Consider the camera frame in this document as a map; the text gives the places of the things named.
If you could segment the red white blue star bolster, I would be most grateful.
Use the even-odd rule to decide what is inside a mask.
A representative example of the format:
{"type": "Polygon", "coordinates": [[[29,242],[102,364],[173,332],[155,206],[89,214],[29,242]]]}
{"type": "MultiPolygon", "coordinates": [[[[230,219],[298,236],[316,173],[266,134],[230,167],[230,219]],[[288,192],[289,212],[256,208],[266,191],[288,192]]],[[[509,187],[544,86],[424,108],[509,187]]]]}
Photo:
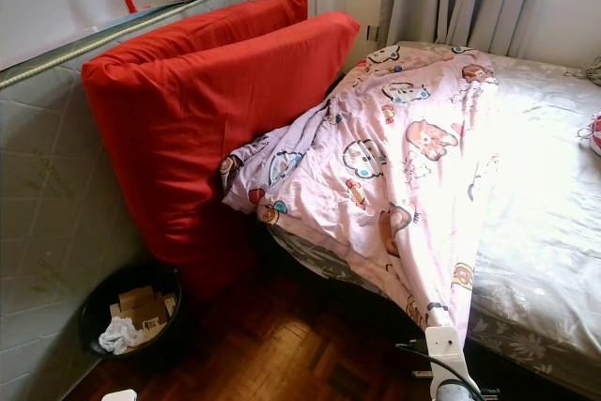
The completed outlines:
{"type": "Polygon", "coordinates": [[[587,142],[593,152],[595,152],[598,157],[601,157],[601,114],[597,114],[596,117],[590,121],[587,142]]]}

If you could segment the beige floral bed sheet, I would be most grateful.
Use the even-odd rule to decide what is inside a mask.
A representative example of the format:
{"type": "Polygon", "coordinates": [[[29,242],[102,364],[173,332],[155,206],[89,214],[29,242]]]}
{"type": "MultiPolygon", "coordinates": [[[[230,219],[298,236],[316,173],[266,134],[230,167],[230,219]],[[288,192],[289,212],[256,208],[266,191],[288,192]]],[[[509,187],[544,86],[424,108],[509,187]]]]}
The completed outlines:
{"type": "MultiPolygon", "coordinates": [[[[490,54],[499,87],[488,121],[497,140],[462,341],[601,400],[601,157],[577,136],[601,114],[601,86],[565,68],[490,54]]],[[[301,262],[385,297],[326,248],[285,234],[301,262]]]]}

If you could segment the pink cartoon print blanket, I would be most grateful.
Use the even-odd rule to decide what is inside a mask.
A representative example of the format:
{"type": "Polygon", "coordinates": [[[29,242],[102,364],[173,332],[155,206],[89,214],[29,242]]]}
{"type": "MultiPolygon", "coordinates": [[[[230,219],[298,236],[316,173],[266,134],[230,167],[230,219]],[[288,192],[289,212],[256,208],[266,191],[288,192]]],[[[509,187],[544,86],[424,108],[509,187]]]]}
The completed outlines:
{"type": "Polygon", "coordinates": [[[498,87],[490,54],[385,46],[291,125],[229,153],[223,201],[338,255],[418,327],[464,337],[498,87]]]}

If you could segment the dark bed base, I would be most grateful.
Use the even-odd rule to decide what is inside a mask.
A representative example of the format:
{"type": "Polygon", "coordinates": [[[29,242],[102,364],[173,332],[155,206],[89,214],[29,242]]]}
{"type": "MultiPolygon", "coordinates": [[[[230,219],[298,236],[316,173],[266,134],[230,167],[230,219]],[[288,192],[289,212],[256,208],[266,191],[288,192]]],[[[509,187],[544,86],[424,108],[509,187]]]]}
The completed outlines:
{"type": "MultiPolygon", "coordinates": [[[[387,337],[386,347],[391,354],[400,352],[394,344],[416,336],[416,325],[393,302],[361,286],[319,277],[288,254],[263,226],[252,233],[252,243],[268,269],[300,284],[306,295],[315,298],[317,306],[331,307],[335,314],[349,314],[353,320],[364,323],[370,332],[387,337]]],[[[593,401],[576,390],[537,375],[531,368],[493,352],[472,338],[465,345],[465,357],[477,383],[495,390],[500,401],[593,401]]]]}

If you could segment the red cushion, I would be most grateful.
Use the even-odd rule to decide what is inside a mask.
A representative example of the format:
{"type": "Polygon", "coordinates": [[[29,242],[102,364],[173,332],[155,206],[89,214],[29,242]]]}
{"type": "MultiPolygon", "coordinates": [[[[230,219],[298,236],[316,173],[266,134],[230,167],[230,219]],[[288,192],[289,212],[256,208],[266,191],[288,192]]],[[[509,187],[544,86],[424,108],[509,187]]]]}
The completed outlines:
{"type": "Polygon", "coordinates": [[[134,37],[100,56],[96,65],[142,65],[185,54],[206,52],[308,19],[309,0],[252,0],[210,13],[164,24],[134,37]]]}
{"type": "Polygon", "coordinates": [[[126,207],[192,302],[216,299],[254,262],[248,217],[223,204],[223,158],[317,106],[358,32],[326,13],[206,52],[82,66],[126,207]]]}

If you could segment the brown cardboard scraps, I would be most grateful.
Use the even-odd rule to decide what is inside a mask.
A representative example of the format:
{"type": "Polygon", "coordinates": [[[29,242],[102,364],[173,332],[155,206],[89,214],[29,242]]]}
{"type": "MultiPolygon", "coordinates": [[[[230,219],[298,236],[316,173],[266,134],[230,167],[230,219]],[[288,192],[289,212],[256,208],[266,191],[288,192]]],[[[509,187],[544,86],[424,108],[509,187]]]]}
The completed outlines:
{"type": "Polygon", "coordinates": [[[156,292],[146,285],[120,294],[117,302],[109,306],[109,314],[131,319],[137,330],[150,330],[166,327],[176,309],[176,293],[156,292]]]}

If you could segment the white crumpled tissue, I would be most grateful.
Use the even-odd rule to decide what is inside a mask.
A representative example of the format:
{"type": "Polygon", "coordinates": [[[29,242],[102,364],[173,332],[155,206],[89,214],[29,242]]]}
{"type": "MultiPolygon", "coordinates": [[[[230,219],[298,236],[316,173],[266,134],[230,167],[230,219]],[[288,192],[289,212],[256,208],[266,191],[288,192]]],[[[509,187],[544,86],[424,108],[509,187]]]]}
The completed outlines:
{"type": "Polygon", "coordinates": [[[142,345],[142,334],[127,316],[112,316],[111,322],[100,333],[96,344],[103,350],[113,355],[130,352],[142,345]]]}

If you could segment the black plastic trash bin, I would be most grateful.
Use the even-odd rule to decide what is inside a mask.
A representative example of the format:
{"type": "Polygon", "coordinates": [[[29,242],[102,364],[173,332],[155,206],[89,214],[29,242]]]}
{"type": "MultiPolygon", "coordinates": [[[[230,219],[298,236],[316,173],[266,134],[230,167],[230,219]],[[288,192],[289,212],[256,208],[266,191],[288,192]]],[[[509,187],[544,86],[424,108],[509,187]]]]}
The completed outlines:
{"type": "Polygon", "coordinates": [[[82,310],[79,311],[79,340],[86,352],[94,354],[95,357],[159,363],[166,360],[169,349],[177,346],[186,323],[188,323],[188,315],[183,311],[183,286],[177,280],[176,270],[159,263],[134,264],[112,273],[85,299],[82,310]],[[156,292],[176,293],[175,314],[169,319],[167,325],[160,325],[150,330],[139,330],[145,341],[130,352],[121,355],[103,352],[96,344],[96,340],[111,322],[109,306],[117,302],[120,294],[146,285],[150,285],[156,292]]]}

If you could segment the quilted pale green mattress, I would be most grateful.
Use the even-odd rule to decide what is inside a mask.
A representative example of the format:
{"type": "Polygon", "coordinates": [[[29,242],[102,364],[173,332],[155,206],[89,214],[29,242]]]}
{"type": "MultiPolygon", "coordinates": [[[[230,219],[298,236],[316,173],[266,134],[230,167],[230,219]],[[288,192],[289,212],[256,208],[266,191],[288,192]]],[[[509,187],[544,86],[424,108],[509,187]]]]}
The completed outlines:
{"type": "Polygon", "coordinates": [[[0,0],[0,401],[59,401],[96,363],[76,318],[146,256],[81,80],[128,39],[238,0],[116,17],[109,0],[0,0]]]}

